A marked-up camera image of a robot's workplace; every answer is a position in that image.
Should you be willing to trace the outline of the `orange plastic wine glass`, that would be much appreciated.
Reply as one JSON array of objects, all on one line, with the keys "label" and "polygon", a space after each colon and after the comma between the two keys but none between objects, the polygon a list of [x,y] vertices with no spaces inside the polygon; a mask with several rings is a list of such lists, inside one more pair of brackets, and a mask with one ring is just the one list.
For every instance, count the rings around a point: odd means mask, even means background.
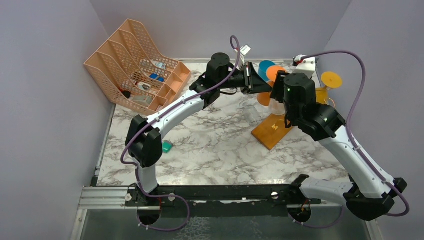
[{"label": "orange plastic wine glass", "polygon": [[[284,73],[287,73],[286,69],[279,65],[273,65],[267,69],[266,76],[269,79],[269,81],[267,82],[269,86],[271,87],[274,86],[275,80],[277,78],[277,73],[279,71],[283,71]],[[271,92],[262,92],[257,95],[256,99],[260,105],[268,107],[271,100],[270,96],[271,96]]]}]

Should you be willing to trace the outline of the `blue plastic wine glass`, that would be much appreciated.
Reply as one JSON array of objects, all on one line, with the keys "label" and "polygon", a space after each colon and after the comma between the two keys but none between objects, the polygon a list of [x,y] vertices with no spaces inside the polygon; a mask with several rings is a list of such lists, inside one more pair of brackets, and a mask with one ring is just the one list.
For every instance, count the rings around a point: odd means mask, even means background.
[{"label": "blue plastic wine glass", "polygon": [[258,75],[265,81],[268,82],[270,79],[267,77],[268,68],[275,66],[276,64],[271,60],[263,60],[258,66]]}]

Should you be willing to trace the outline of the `clear tumbler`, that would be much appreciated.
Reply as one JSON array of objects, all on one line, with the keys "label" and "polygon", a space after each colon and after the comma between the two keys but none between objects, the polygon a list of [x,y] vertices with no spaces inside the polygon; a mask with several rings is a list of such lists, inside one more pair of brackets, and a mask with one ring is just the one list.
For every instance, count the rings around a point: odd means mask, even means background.
[{"label": "clear tumbler", "polygon": [[268,110],[271,114],[276,116],[283,116],[286,114],[285,105],[273,98],[269,101]]},{"label": "clear tumbler", "polygon": [[250,104],[248,100],[243,100],[239,104],[241,115],[251,126],[261,122],[261,116],[254,105]]}]

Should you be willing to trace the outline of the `wooden rack base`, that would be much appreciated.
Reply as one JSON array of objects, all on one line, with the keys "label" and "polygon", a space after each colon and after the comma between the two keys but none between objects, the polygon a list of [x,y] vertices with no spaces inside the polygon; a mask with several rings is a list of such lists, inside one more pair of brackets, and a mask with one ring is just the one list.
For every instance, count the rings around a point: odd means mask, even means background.
[{"label": "wooden rack base", "polygon": [[271,114],[253,129],[251,134],[267,150],[271,151],[291,130],[292,127],[286,127],[284,114]]}]

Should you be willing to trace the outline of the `yellow plastic wine glass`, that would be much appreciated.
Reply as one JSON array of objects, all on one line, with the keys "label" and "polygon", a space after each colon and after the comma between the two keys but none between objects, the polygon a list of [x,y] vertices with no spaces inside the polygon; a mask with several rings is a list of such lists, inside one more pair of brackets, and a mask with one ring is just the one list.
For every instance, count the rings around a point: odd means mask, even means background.
[{"label": "yellow plastic wine glass", "polygon": [[325,99],[327,98],[327,87],[337,89],[342,86],[343,80],[337,73],[326,71],[321,75],[321,81],[323,83],[323,87],[316,88],[315,90],[316,102],[327,105],[325,103]]}]

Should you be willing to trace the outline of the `gold wire glass rack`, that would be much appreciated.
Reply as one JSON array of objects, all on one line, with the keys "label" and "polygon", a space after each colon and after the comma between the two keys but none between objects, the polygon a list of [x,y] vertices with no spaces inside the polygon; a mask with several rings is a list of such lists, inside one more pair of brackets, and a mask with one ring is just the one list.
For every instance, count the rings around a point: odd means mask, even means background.
[{"label": "gold wire glass rack", "polygon": [[332,107],[336,107],[336,103],[335,103],[335,101],[330,97],[330,95],[329,95],[329,92],[332,90],[333,88],[331,88],[331,87],[327,87],[326,88],[326,93],[327,93],[327,97],[326,97],[326,99],[324,100],[325,101],[325,103],[327,104],[327,105],[331,105]]}]

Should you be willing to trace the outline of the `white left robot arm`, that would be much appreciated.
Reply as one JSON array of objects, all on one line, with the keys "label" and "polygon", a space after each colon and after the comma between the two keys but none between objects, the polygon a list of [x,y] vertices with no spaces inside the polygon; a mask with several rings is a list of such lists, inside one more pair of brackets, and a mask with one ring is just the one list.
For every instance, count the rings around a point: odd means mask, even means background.
[{"label": "white left robot arm", "polygon": [[136,184],[140,188],[138,199],[144,205],[152,205],[157,200],[156,163],[163,154],[163,137],[185,119],[215,102],[222,89],[240,89],[244,95],[272,91],[251,62],[237,67],[227,54],[219,52],[211,57],[206,71],[179,99],[153,115],[137,115],[132,119],[124,153],[134,159]]}]

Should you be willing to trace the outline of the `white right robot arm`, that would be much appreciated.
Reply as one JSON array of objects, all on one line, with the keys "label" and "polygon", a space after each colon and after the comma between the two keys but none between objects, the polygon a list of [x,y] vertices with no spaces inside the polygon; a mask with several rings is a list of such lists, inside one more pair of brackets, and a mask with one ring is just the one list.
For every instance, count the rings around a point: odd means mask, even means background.
[{"label": "white right robot arm", "polygon": [[406,181],[392,177],[374,161],[334,107],[317,102],[314,81],[304,73],[280,70],[270,96],[284,104],[286,126],[298,127],[324,146],[351,176],[349,182],[335,182],[302,174],[290,185],[289,199],[296,204],[307,199],[336,203],[364,221],[388,215]]}]

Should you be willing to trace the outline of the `blue item in organizer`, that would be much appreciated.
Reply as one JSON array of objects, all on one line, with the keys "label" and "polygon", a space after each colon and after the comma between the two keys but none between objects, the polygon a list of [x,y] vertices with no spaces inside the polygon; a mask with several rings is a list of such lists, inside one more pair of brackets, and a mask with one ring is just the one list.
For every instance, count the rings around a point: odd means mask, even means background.
[{"label": "blue item in organizer", "polygon": [[162,82],[162,83],[165,82],[165,79],[163,77],[157,75],[156,73],[152,73],[149,77],[151,79],[157,80],[157,81]]}]

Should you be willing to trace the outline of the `grey box in organizer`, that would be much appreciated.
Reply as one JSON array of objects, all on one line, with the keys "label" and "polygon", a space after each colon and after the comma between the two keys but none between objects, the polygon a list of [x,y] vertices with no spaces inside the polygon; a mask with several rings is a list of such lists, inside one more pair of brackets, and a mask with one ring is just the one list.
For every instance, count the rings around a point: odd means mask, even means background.
[{"label": "grey box in organizer", "polygon": [[136,95],[132,98],[132,101],[136,104],[148,108],[153,101],[153,98],[149,95]]}]

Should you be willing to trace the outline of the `green small box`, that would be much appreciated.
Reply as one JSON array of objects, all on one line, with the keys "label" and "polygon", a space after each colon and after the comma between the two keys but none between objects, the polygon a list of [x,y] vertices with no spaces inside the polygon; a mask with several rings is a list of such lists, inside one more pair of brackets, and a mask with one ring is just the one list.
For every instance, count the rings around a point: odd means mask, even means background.
[{"label": "green small box", "polygon": [[171,149],[173,148],[173,143],[168,141],[168,140],[164,140],[162,142],[162,151],[163,153],[167,154],[171,151]]}]

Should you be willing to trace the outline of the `peach plastic file organizer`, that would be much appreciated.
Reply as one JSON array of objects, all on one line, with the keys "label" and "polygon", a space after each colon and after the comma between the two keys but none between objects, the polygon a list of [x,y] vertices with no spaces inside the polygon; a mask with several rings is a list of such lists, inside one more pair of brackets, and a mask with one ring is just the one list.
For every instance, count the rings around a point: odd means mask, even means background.
[{"label": "peach plastic file organizer", "polygon": [[[84,63],[108,100],[148,116],[171,104],[192,73],[181,61],[160,53],[145,26],[127,19]],[[164,82],[150,78],[157,74]],[[132,101],[151,96],[149,107]]]}]

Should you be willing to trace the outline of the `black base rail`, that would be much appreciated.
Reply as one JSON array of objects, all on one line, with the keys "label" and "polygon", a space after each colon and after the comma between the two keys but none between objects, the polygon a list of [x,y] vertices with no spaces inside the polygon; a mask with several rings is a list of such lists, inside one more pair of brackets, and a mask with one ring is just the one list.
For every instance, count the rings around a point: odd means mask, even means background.
[{"label": "black base rail", "polygon": [[288,184],[162,185],[145,196],[134,184],[127,188],[125,206],[143,217],[286,217],[288,208],[321,204],[306,200]]}]

